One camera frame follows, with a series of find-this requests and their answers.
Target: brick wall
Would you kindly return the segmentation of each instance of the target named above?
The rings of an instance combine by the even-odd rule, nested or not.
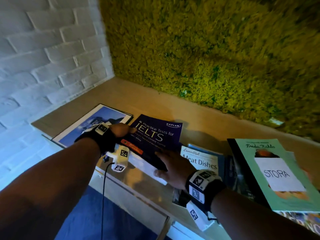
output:
[[[30,122],[114,76],[98,0],[0,0],[0,190],[52,153]]]

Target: blue carpet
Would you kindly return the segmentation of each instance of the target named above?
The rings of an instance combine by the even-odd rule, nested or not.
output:
[[[116,204],[104,199],[103,239],[155,240],[157,235]],[[100,240],[102,195],[88,186],[55,240]]]

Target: mint green book cover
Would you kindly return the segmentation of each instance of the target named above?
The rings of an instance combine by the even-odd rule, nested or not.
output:
[[[234,140],[271,210],[320,212],[320,193],[277,139]]]

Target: yellow-green moss panel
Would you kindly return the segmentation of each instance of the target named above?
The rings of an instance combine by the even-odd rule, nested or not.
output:
[[[100,0],[115,74],[320,141],[317,0]]]

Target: black wrist strap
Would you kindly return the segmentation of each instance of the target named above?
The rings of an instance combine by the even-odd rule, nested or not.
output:
[[[196,178],[194,181],[190,182],[191,178],[194,178],[195,174],[197,174]],[[209,170],[198,170],[195,173],[192,173],[186,182],[186,190],[191,195],[191,201],[205,214],[208,211],[211,211],[211,203],[214,197],[226,188],[226,185],[220,180],[220,178],[217,177],[217,179],[215,179],[214,175],[215,173],[212,173]],[[202,179],[211,179],[213,181],[210,181],[206,186],[203,186],[203,184],[197,185],[196,183]]]
[[[100,135],[95,131],[97,127],[95,127],[89,132],[83,133],[74,142],[77,142],[82,138],[91,138],[98,144],[101,156],[105,155],[107,152],[114,152],[117,142],[116,136],[112,133],[110,129],[107,129],[103,133],[103,135]]]

